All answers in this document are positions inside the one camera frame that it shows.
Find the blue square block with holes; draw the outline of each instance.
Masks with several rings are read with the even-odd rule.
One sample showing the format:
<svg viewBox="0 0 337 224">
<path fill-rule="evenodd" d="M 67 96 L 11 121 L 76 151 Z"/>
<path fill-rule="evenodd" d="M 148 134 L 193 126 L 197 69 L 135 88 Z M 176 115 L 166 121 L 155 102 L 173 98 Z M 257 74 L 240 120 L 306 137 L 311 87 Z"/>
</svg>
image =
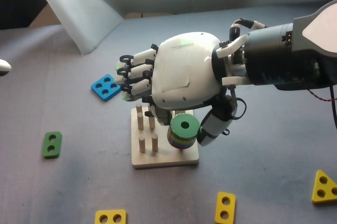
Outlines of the blue square block with holes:
<svg viewBox="0 0 337 224">
<path fill-rule="evenodd" d="M 105 102 L 121 91 L 121 86 L 114 83 L 114 78 L 107 74 L 91 85 L 91 89 Z"/>
</svg>

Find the black forearm cylinder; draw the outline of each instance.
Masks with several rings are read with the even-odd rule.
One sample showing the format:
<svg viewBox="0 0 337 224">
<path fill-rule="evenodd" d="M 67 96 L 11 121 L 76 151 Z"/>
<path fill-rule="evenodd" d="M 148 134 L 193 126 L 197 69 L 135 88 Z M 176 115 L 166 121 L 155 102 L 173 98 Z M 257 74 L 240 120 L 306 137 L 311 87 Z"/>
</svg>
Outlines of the black forearm cylinder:
<svg viewBox="0 0 337 224">
<path fill-rule="evenodd" d="M 244 45 L 246 71 L 255 85 L 299 82 L 305 75 L 302 58 L 291 54 L 292 23 L 258 29 Z"/>
</svg>

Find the yellow triangular block with holes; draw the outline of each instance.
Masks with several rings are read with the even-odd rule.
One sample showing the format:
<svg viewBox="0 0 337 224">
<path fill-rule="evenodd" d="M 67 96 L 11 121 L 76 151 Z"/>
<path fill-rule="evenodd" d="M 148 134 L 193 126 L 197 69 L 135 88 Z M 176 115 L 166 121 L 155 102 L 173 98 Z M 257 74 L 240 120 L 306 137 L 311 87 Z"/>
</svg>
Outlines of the yellow triangular block with holes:
<svg viewBox="0 0 337 224">
<path fill-rule="evenodd" d="M 316 173 L 311 201 L 313 203 L 337 201 L 337 184 L 322 170 L 318 170 Z"/>
</svg>

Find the stack of colorful discs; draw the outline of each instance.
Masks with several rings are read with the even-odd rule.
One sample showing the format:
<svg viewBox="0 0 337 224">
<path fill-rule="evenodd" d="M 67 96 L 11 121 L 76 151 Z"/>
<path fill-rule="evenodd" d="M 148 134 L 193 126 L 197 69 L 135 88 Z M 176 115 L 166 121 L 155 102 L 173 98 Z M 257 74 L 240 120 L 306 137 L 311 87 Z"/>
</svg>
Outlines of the stack of colorful discs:
<svg viewBox="0 0 337 224">
<path fill-rule="evenodd" d="M 170 123 L 167 131 L 169 143 L 177 149 L 190 148 L 200 127 L 199 121 L 190 114 L 178 114 Z"/>
</svg>

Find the gray tablecloth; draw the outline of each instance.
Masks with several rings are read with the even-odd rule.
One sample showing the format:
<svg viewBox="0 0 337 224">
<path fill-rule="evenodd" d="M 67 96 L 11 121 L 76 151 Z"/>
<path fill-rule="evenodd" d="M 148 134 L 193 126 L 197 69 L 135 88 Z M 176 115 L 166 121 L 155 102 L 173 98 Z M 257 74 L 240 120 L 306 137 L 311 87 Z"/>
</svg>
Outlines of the gray tablecloth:
<svg viewBox="0 0 337 224">
<path fill-rule="evenodd" d="M 82 56 L 62 26 L 0 32 L 0 223 L 94 223 L 99 209 L 125 209 L 133 223 L 213 223 L 216 195 L 237 196 L 236 224 L 337 223 L 337 206 L 315 207 L 315 173 L 337 181 L 331 104 L 307 91 L 238 87 L 246 115 L 229 136 L 200 147 L 196 167 L 134 170 L 130 109 L 118 94 L 102 102 L 90 85 L 123 54 L 174 35 L 203 31 L 221 40 L 239 17 L 289 23 L 317 6 L 237 9 L 124 21 Z M 317 94 L 329 98 L 327 89 Z M 195 111 L 202 119 L 208 111 Z M 63 134 L 58 159 L 44 160 L 44 134 Z"/>
</svg>

